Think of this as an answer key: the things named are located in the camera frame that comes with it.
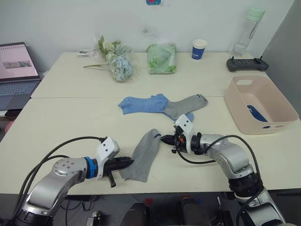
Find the water bottle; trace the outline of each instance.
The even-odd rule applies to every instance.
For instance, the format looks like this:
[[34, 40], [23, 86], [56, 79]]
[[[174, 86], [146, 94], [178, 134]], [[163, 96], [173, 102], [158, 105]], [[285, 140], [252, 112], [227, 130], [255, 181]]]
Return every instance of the water bottle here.
[[265, 11], [259, 8], [251, 8], [249, 14], [245, 20], [244, 28], [240, 39], [234, 44], [233, 52], [239, 56], [243, 55], [248, 47], [254, 33], [258, 27], [261, 18]]

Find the green plastic bag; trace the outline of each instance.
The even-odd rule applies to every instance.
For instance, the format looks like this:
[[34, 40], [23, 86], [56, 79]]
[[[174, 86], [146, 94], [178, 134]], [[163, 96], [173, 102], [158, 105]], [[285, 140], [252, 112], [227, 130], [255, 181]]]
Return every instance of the green plastic bag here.
[[173, 74], [177, 67], [175, 44], [151, 44], [148, 46], [147, 63], [150, 74]]

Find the laptop screen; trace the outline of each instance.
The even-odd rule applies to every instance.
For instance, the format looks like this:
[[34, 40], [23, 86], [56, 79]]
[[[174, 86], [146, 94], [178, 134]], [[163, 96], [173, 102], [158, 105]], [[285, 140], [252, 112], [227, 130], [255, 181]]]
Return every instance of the laptop screen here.
[[0, 81], [39, 78], [24, 43], [0, 45]]

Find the laptop keyboard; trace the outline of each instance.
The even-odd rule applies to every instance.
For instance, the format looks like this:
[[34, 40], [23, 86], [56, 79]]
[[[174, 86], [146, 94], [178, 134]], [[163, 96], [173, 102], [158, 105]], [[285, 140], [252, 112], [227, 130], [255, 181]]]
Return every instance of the laptop keyboard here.
[[0, 96], [30, 94], [36, 84], [36, 82], [1, 84]]

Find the gray sock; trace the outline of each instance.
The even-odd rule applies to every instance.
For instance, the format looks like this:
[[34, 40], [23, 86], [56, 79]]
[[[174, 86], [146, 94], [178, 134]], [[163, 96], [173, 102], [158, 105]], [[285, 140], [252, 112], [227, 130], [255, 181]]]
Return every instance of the gray sock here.
[[130, 178], [146, 182], [151, 164], [158, 152], [160, 137], [161, 135], [156, 129], [152, 129], [142, 137], [132, 154], [134, 162], [129, 167], [119, 170], [124, 180]]
[[207, 104], [208, 101], [202, 95], [196, 94], [178, 102], [168, 102], [164, 113], [173, 119], [178, 119], [182, 114], [198, 110]]

